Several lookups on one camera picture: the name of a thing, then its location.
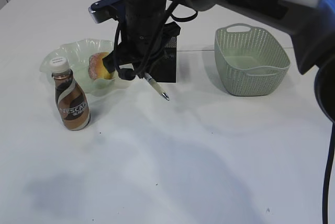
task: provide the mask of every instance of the pen tip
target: pen tip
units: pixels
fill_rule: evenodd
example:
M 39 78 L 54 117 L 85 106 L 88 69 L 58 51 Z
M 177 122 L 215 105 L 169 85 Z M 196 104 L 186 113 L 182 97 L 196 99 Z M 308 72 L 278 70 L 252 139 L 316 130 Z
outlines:
M 167 95 L 167 93 L 163 93 L 162 96 L 167 100 L 167 101 L 170 101 L 170 98 L 169 96 Z

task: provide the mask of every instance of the green plastic basket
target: green plastic basket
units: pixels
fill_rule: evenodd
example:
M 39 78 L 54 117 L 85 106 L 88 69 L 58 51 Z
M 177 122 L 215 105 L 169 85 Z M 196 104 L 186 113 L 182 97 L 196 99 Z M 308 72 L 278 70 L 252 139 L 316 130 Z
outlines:
M 228 31 L 235 26 L 246 27 L 248 31 Z M 268 31 L 246 24 L 216 31 L 215 61 L 222 83 L 236 96 L 272 93 L 290 65 L 286 52 Z

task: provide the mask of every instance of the white table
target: white table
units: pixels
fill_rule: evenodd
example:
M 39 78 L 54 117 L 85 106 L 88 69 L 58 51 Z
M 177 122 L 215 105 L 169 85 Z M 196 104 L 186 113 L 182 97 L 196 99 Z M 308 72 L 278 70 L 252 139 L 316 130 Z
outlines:
M 66 130 L 38 69 L 62 43 L 113 37 L 115 22 L 88 15 L 94 1 L 12 0 L 0 10 L 0 223 L 321 223 L 331 123 L 314 98 L 316 69 L 300 76 L 286 49 L 292 66 L 272 95 L 228 95 L 210 50 L 215 28 L 258 23 L 225 9 L 182 25 L 188 51 L 178 53 L 177 83 L 163 84 L 170 102 L 143 80 L 120 82 L 88 96 L 89 127 Z

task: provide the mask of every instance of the nescafe bottle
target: nescafe bottle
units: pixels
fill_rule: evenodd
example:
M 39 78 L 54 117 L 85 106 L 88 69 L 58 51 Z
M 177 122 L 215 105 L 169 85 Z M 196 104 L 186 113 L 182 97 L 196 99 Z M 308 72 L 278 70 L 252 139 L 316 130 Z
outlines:
M 50 69 L 55 82 L 56 105 L 65 127 L 72 131 L 83 129 L 90 122 L 90 110 L 68 60 L 64 57 L 53 58 Z

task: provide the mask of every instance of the pen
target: pen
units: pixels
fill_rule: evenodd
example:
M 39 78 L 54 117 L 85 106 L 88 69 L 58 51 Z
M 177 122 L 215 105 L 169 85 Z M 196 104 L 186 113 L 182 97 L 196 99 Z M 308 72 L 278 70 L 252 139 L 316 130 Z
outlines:
M 147 82 L 151 85 L 152 88 L 155 89 L 155 91 L 158 92 L 162 97 L 164 97 L 167 101 L 170 101 L 169 96 L 167 93 L 163 90 L 163 88 L 155 81 L 155 79 L 152 78 L 152 76 L 149 75 L 149 73 L 145 72 L 144 78 L 147 80 Z

